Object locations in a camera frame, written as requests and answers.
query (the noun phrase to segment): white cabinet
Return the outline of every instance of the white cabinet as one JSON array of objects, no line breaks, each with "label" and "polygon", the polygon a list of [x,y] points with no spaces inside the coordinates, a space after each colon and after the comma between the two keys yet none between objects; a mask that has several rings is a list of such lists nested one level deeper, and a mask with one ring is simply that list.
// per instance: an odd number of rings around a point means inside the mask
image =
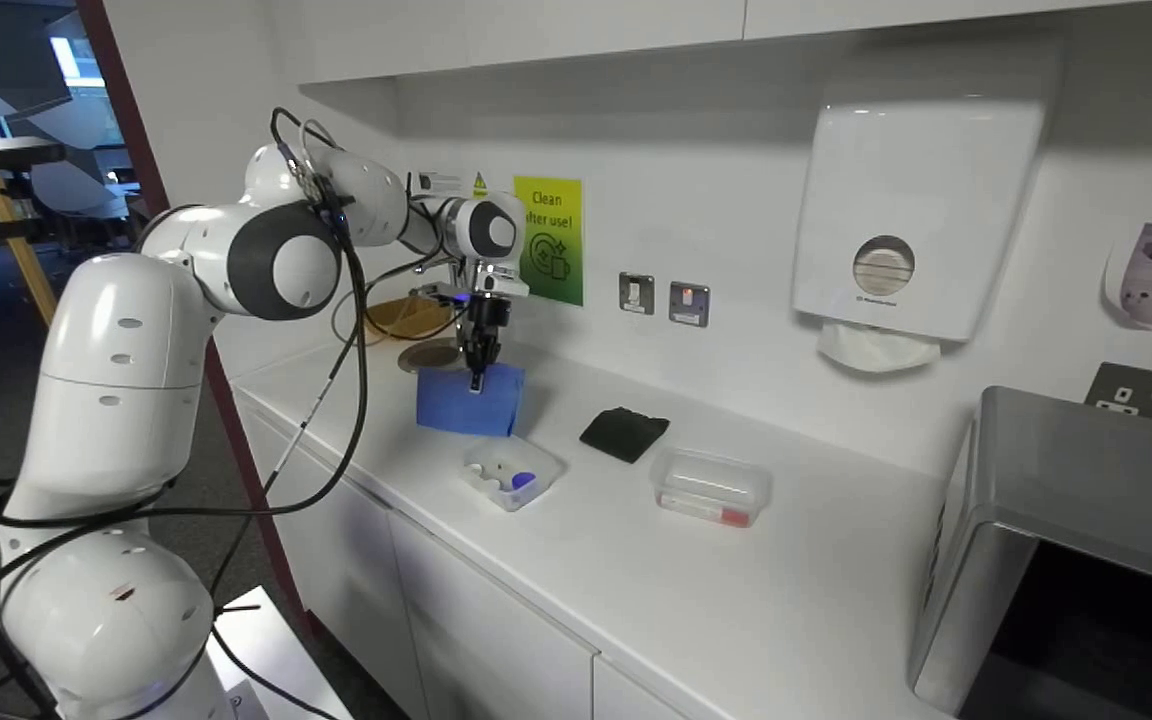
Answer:
[{"label": "white cabinet", "polygon": [[291,81],[370,81],[742,40],[743,0],[281,0]]},{"label": "white cabinet", "polygon": [[749,0],[743,40],[940,24],[973,16],[1069,13],[1136,0]]},{"label": "white cabinet", "polygon": [[[253,422],[249,431],[256,467],[268,477],[289,436],[265,422]],[[271,503],[313,498],[332,467],[295,450],[271,486]],[[309,611],[420,720],[424,696],[387,516],[384,503],[343,482],[323,503],[277,516],[277,528]]]},{"label": "white cabinet", "polygon": [[595,720],[684,720],[675,709],[644,694],[635,682],[595,662],[594,676],[594,718]]},{"label": "white cabinet", "polygon": [[394,516],[433,720],[590,720],[594,650]]}]

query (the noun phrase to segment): green sign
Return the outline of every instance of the green sign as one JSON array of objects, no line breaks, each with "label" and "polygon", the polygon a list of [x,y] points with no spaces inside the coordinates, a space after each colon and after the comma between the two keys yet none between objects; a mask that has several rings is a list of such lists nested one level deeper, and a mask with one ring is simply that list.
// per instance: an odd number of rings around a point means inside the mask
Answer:
[{"label": "green sign", "polygon": [[583,304],[583,206],[579,181],[516,176],[529,213],[526,283],[534,295]]}]

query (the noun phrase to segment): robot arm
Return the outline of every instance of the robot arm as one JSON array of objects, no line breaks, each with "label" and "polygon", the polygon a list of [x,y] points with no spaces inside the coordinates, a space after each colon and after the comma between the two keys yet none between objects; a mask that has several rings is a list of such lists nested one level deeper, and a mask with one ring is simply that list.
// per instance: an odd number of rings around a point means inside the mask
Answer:
[{"label": "robot arm", "polygon": [[[343,244],[403,239],[447,254],[463,301],[463,356],[497,362],[497,265],[516,223],[491,200],[409,200],[377,165],[328,153],[309,165],[261,147],[243,196],[160,218],[139,256],[76,267],[48,331],[17,519],[72,519],[158,498],[187,466],[204,350],[216,318],[295,321],[338,295]],[[65,528],[0,528],[0,567]],[[186,561],[122,526],[11,573],[0,629],[54,688],[61,718],[227,718],[202,662],[213,598]]]}]

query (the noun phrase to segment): white counter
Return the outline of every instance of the white counter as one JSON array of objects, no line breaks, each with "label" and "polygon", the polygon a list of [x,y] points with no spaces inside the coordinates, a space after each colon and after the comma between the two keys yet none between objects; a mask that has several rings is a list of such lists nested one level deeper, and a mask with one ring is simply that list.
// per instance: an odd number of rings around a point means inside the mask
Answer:
[{"label": "white counter", "polygon": [[[242,394],[256,417],[291,430],[332,356],[338,350],[295,352]],[[567,474],[538,503],[503,513],[460,477],[478,436],[418,430],[418,377],[397,369],[397,343],[370,362],[371,414],[352,482],[673,709],[749,720],[940,718],[904,683],[935,533],[935,477],[579,366],[516,356],[529,369],[516,436],[565,458]],[[673,422],[641,466],[578,440],[595,414],[619,404]],[[343,369],[304,446],[338,458],[352,409],[356,377]],[[649,486],[659,450],[772,467],[767,513],[752,528],[659,513]]]}]

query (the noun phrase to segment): window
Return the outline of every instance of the window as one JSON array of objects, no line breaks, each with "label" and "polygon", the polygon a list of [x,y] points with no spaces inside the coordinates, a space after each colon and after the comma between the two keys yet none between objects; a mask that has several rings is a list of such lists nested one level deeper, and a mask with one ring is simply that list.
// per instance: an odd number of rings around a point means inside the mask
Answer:
[{"label": "window", "polygon": [[105,77],[88,40],[54,38],[54,54],[70,87],[105,87]]}]

